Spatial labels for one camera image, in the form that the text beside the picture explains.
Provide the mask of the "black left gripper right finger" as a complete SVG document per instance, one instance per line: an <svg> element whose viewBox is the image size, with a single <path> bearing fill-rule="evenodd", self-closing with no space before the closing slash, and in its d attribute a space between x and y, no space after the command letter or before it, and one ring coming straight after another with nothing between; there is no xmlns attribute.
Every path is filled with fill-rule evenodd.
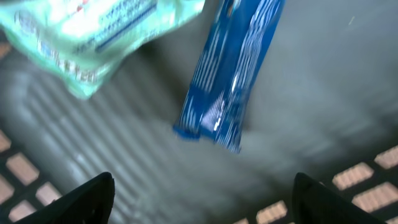
<svg viewBox="0 0 398 224"><path fill-rule="evenodd" d="M291 212L296 224L385 224L301 172L294 179Z"/></svg>

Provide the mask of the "blue snack wrapper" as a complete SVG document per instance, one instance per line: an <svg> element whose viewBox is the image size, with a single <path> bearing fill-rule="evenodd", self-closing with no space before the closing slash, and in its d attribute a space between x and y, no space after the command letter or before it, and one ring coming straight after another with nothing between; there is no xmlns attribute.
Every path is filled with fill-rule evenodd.
<svg viewBox="0 0 398 224"><path fill-rule="evenodd" d="M174 130L239 153L251 90L284 0L224 0L215 14Z"/></svg>

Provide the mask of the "mint green tissue pack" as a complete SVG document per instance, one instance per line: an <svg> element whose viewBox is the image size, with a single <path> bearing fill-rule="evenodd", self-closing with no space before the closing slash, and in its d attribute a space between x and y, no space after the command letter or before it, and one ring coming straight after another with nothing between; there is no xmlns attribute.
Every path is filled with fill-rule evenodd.
<svg viewBox="0 0 398 224"><path fill-rule="evenodd" d="M204 0L1 1L1 30L87 99L142 45L199 15Z"/></svg>

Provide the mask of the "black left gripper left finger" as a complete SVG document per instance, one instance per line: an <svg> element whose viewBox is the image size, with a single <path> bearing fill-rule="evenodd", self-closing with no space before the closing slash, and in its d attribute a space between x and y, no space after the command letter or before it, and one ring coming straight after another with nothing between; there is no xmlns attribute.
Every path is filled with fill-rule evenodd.
<svg viewBox="0 0 398 224"><path fill-rule="evenodd" d="M108 224L115 183L103 172L16 224Z"/></svg>

